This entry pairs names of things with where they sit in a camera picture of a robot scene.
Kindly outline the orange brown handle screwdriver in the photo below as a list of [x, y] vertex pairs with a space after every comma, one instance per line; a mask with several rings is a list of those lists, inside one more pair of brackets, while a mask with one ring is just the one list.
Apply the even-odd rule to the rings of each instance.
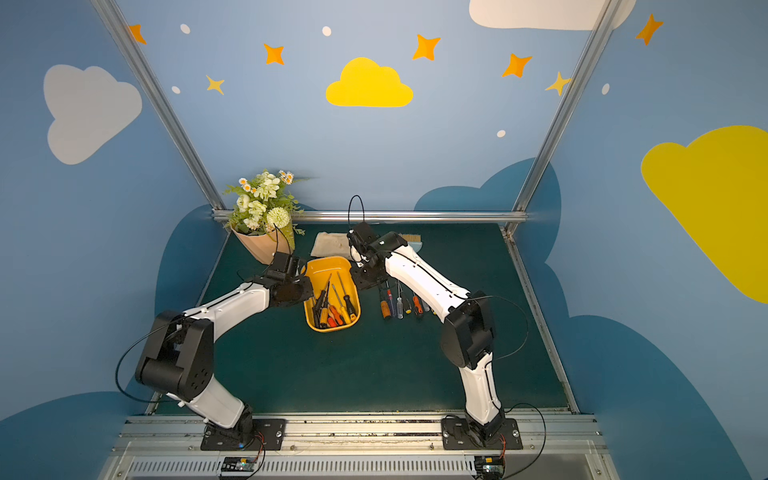
[[392, 318], [392, 312], [391, 312], [391, 307], [388, 300], [388, 295], [382, 285], [378, 286], [378, 293], [379, 293], [379, 304], [380, 304], [382, 318], [384, 320], [389, 320]]

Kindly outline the clear handle screwdriver small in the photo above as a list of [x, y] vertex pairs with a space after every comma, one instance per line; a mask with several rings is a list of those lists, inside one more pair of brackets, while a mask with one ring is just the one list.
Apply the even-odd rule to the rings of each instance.
[[397, 289], [397, 296], [396, 296], [396, 308], [397, 308], [397, 318], [402, 320], [404, 319], [404, 304], [402, 299], [402, 289], [400, 281], [396, 281], [396, 289]]

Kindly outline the yellow plastic storage box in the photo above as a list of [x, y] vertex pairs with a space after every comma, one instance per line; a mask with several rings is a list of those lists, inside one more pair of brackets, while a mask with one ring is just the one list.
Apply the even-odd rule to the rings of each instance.
[[330, 333], [354, 326], [361, 316], [351, 263], [344, 257], [318, 258], [308, 262], [305, 274], [311, 282], [310, 297], [304, 302], [308, 326]]

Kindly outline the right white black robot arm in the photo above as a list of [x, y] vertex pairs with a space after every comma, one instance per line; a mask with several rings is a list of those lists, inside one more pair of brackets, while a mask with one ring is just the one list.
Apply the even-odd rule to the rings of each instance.
[[353, 261], [370, 282], [399, 281], [442, 322], [440, 346], [461, 375], [468, 428], [477, 442], [490, 441], [505, 421], [492, 369], [496, 326], [490, 300], [448, 280], [395, 232], [379, 236], [362, 222], [347, 238]]

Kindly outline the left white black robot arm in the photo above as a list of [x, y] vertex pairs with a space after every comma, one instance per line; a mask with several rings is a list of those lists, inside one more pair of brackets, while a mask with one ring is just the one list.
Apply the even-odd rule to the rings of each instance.
[[282, 282], [259, 277], [198, 307], [165, 311], [152, 325], [135, 379], [201, 416], [211, 433], [245, 444], [254, 436], [252, 414], [215, 378], [215, 345], [248, 318], [270, 307], [293, 306], [312, 295], [311, 281], [305, 276]]

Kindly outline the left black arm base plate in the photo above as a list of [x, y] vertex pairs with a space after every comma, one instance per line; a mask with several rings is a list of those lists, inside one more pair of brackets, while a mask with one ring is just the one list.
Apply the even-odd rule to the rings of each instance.
[[278, 451], [282, 447], [286, 420], [283, 418], [246, 418], [233, 428], [215, 423], [206, 425], [202, 451]]

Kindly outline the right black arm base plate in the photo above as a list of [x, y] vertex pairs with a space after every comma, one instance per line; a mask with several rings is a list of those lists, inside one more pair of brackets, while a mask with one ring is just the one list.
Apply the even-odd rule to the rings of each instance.
[[514, 418], [505, 418], [497, 426], [483, 430], [473, 421], [457, 415], [446, 415], [440, 421], [445, 450], [522, 450], [520, 428]]

